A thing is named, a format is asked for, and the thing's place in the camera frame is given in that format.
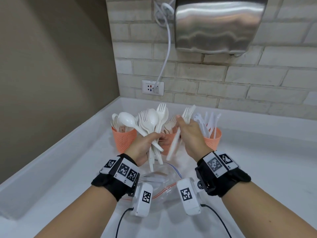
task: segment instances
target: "stainless steel hand dryer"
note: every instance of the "stainless steel hand dryer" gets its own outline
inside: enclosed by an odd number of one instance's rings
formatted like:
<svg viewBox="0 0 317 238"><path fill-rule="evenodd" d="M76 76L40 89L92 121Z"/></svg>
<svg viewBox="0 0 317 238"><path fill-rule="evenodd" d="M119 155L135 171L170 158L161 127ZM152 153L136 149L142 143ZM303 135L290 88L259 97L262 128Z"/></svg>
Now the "stainless steel hand dryer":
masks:
<svg viewBox="0 0 317 238"><path fill-rule="evenodd" d="M243 54L268 0L176 0L175 47L204 54Z"/></svg>

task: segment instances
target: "printed label on strap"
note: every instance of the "printed label on strap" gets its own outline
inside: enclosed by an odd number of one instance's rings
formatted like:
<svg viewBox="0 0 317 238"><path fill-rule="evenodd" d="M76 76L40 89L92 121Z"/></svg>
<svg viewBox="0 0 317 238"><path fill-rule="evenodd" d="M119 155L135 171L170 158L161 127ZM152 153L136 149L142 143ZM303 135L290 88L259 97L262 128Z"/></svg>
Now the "printed label on strap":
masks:
<svg viewBox="0 0 317 238"><path fill-rule="evenodd" d="M217 158L222 162L222 164L224 164L227 167L228 170L232 170L239 167L228 154L221 151L217 151L214 153L217 156Z"/></svg>
<svg viewBox="0 0 317 238"><path fill-rule="evenodd" d="M139 167L124 158L115 173L114 178L125 183L127 186L132 187L138 173Z"/></svg>
<svg viewBox="0 0 317 238"><path fill-rule="evenodd" d="M120 159L120 157L114 157L110 160L108 160L107 164L105 164L104 167L102 167L102 169L99 171L99 173L101 174L109 174L110 170L112 169L112 167L116 164L116 162Z"/></svg>
<svg viewBox="0 0 317 238"><path fill-rule="evenodd" d="M208 154L203 159L217 178L228 171L213 152Z"/></svg>

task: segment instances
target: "forearm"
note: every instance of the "forearm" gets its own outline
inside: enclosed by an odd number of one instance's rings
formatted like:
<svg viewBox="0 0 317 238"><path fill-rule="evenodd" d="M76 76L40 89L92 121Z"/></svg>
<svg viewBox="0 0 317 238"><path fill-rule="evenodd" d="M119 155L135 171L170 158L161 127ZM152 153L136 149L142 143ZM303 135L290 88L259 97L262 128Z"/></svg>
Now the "forearm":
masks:
<svg viewBox="0 0 317 238"><path fill-rule="evenodd" d="M107 189L91 186L35 238L99 238L116 205L117 200Z"/></svg>
<svg viewBox="0 0 317 238"><path fill-rule="evenodd" d="M252 182L238 183L222 197L246 238L317 237L317 231Z"/></svg>

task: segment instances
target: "wall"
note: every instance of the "wall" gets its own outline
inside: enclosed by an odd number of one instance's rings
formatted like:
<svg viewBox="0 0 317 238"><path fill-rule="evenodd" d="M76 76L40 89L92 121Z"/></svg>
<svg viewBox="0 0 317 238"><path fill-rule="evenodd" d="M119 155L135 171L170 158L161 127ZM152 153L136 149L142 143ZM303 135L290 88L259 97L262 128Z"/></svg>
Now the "wall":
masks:
<svg viewBox="0 0 317 238"><path fill-rule="evenodd" d="M0 20L2 183L119 88L105 0L0 0Z"/></svg>
<svg viewBox="0 0 317 238"><path fill-rule="evenodd" d="M252 46L238 58L172 45L162 97L140 89L141 80L156 80L167 52L153 0L107 6L121 96L317 119L317 106L303 104L317 90L317 0L269 0Z"/></svg>

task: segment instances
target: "plastic bag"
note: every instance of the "plastic bag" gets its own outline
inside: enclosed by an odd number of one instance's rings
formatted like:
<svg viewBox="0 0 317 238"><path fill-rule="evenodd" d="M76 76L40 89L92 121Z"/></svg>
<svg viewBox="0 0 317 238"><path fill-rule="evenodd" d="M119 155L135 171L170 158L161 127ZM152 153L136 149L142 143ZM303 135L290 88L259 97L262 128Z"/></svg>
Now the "plastic bag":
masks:
<svg viewBox="0 0 317 238"><path fill-rule="evenodd" d="M179 199L176 183L182 176L177 168L164 162L162 165L155 163L153 169L154 172L151 172L148 165L141 166L139 178L139 182L148 182L153 186L151 207L165 201ZM124 195L118 204L128 207L131 200L131 197Z"/></svg>

